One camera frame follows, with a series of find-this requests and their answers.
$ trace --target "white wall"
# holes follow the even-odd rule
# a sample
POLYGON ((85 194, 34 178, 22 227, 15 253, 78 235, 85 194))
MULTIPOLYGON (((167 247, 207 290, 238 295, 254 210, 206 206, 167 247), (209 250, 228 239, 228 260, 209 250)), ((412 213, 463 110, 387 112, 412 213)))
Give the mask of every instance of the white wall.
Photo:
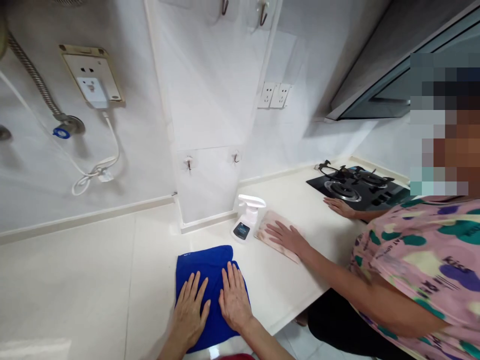
POLYGON ((348 158, 368 135, 376 120, 322 120, 388 3, 284 0, 265 81, 293 89, 287 108, 257 110, 242 179, 348 158))
POLYGON ((277 0, 259 26, 257 0, 149 1, 149 19, 165 118, 171 129, 184 223, 231 211, 252 129, 261 70, 277 0), (184 164, 193 158, 189 171, 184 164))
MULTIPOLYGON (((94 179, 85 194, 71 195, 80 174, 40 131, 7 86, 0 82, 0 123, 13 134, 0 142, 0 233, 167 196, 175 191, 160 94, 143 1, 87 1, 62 8, 51 1, 10 1, 10 29, 36 65, 61 109, 83 120, 86 133, 58 140, 90 171, 114 154, 108 128, 88 108, 69 76, 58 44, 103 47, 110 54, 126 104, 110 112, 121 144, 115 180, 94 179)), ((9 50, 0 69, 41 115, 50 115, 33 82, 9 50)))
POLYGON ((421 155, 421 140, 412 138, 408 113, 400 119, 379 121, 355 150, 354 155, 409 178, 413 151, 418 156, 421 155))

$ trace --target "range hood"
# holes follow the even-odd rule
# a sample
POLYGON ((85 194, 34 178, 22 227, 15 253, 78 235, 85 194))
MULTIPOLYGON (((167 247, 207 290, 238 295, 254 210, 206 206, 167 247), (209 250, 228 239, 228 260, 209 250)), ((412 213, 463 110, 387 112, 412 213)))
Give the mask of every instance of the range hood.
POLYGON ((410 111, 410 54, 438 52, 480 21, 479 7, 480 0, 392 0, 326 117, 338 121, 404 116, 410 111))

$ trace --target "hand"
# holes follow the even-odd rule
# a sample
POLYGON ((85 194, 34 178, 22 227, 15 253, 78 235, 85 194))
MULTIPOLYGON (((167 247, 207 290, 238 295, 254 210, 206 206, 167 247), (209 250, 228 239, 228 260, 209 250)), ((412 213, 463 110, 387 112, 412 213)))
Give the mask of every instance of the hand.
POLYGON ((254 319, 252 315, 252 308, 250 307, 247 290, 245 290, 244 277, 235 264, 229 261, 227 264, 227 272, 223 268, 221 276, 223 278, 223 289, 220 290, 220 304, 221 315, 225 319, 228 326, 238 333, 254 319))
POLYGON ((323 202, 337 214, 347 219, 355 219, 357 212, 348 206, 345 201, 331 197, 324 197, 323 202))
POLYGON ((183 284, 178 302, 173 312, 173 326, 169 341, 177 342, 177 346, 184 347, 185 351, 193 347, 199 340, 204 331, 205 323, 210 312, 210 303, 208 300, 203 306, 200 315, 200 305, 204 298, 205 289, 209 283, 209 278, 205 278, 199 288, 200 271, 197 271, 195 277, 192 273, 188 282, 183 284))
POLYGON ((289 229, 280 221, 275 221, 275 223, 278 225, 278 227, 275 227, 271 224, 266 225, 267 229, 265 232, 273 236, 270 237, 270 240, 272 240, 274 243, 282 245, 298 256, 301 256, 303 252, 308 251, 310 248, 309 242, 305 240, 302 235, 300 235, 296 228, 290 226, 289 229))

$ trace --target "white cable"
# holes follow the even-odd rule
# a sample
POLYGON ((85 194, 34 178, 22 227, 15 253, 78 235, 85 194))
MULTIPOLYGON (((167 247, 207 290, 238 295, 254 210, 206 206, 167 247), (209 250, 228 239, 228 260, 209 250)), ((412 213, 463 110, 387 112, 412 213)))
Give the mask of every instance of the white cable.
POLYGON ((5 74, 1 70, 0 70, 0 78, 8 85, 10 90, 15 94, 15 96, 18 98, 21 104, 25 107, 25 109, 33 116, 33 118, 36 120, 40 129, 45 133, 46 137, 68 158, 68 160, 70 160, 72 165, 83 175, 83 177, 77 182, 75 182, 71 187, 71 193, 73 195, 78 196, 83 194, 88 189, 92 178, 99 176, 104 170, 110 168, 119 160, 120 158, 119 142, 117 140, 117 137, 115 136, 114 129, 112 128, 112 124, 110 123, 109 115, 106 111, 103 111, 102 115, 105 118, 106 123, 108 124, 108 128, 110 129, 111 135, 115 142, 116 156, 111 156, 111 157, 107 157, 106 159, 103 159, 102 161, 98 162, 89 173, 85 173, 78 166, 75 160, 69 155, 69 153, 66 152, 64 148, 60 146, 60 144, 58 144, 56 141, 52 139, 52 135, 50 134, 50 131, 47 129, 44 123, 40 121, 37 114, 32 110, 32 108, 30 108, 30 106, 25 101, 23 96, 18 92, 15 86, 10 82, 10 80, 5 76, 5 74), (80 192, 76 192, 75 189, 77 187, 83 187, 83 188, 81 189, 80 192))
POLYGON ((112 167, 120 159, 120 146, 119 146, 117 137, 115 136, 114 129, 112 128, 112 124, 110 123, 109 114, 106 111, 102 111, 101 114, 105 118, 106 123, 108 124, 108 128, 110 129, 111 135, 113 137, 113 140, 115 141, 116 156, 107 157, 106 159, 103 159, 102 161, 98 162, 93 167, 93 169, 89 174, 85 174, 80 180, 74 183, 71 187, 71 193, 75 196, 82 195, 85 191, 87 191, 90 185, 90 181, 92 180, 93 177, 100 175, 103 171, 112 167), (77 187, 83 187, 83 188, 80 190, 80 192, 76 192, 75 189, 77 187))

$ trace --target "floor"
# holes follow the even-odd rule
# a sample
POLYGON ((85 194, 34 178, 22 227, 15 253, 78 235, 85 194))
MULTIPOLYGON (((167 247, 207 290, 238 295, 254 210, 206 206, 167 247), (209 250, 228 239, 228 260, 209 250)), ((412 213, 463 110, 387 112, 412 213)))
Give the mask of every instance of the floor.
POLYGON ((296 360, 371 360, 370 357, 353 355, 337 350, 329 344, 317 340, 308 327, 294 322, 280 330, 275 338, 296 360))

